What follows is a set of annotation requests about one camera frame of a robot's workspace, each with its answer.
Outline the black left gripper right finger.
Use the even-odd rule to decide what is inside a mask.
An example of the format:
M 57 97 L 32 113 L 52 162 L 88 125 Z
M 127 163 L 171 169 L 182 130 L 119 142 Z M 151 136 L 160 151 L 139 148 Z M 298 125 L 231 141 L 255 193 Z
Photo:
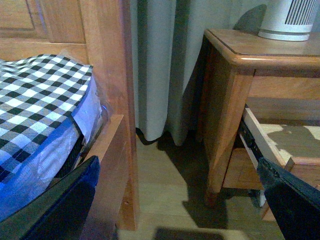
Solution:
M 286 240 L 320 238 L 320 191 L 262 157 L 257 173 L 264 195 Z

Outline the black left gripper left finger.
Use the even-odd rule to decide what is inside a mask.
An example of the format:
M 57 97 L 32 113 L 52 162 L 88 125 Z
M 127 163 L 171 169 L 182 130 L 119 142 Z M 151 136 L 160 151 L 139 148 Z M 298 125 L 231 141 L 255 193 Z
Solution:
M 92 156 L 28 205 L 0 223 L 2 240 L 78 240 L 100 174 Z

